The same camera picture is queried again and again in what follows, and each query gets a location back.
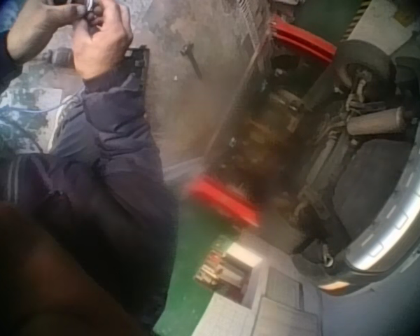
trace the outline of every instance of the exhaust pipe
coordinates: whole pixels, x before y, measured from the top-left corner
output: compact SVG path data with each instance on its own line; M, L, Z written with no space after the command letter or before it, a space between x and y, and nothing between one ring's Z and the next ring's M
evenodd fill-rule
M347 121L347 132L350 135L401 133L406 128L403 108L391 108Z

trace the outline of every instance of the hand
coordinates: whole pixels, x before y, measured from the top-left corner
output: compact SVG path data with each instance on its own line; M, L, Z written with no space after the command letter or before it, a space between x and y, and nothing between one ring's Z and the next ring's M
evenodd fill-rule
M27 0L8 33L9 55L23 64L44 49L60 27L85 15L84 5L49 6L50 0Z
M81 20L73 33L73 56L80 76L87 80L105 74L123 60L132 42L129 9L115 0L101 0L102 26L90 34L90 26Z

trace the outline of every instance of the person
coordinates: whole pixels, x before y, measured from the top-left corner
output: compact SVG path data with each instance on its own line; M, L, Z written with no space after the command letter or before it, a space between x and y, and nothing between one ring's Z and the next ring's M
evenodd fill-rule
M165 308L177 204L144 118L141 79L123 66L130 13L99 0L95 14L87 21L83 5L27 0L0 34L0 94L71 23L85 85L51 153L0 158L0 335L108 335L114 327L129 335L138 323L152 330ZM61 328L70 325L79 331Z

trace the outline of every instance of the person's left hand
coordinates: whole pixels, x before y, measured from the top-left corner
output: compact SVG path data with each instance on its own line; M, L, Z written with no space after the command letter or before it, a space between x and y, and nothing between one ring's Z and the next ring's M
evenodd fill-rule
M49 0L27 0L8 33L7 47L11 58L23 64L44 49L60 27L81 19L85 6L68 4L50 6Z

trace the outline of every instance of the wheel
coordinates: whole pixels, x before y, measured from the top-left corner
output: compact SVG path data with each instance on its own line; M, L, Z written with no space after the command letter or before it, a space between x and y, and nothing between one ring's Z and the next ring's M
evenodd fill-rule
M348 40L337 49L332 65L342 84L351 89L363 72L368 78L364 94L377 99L394 93L396 68L391 58L381 49L365 41Z

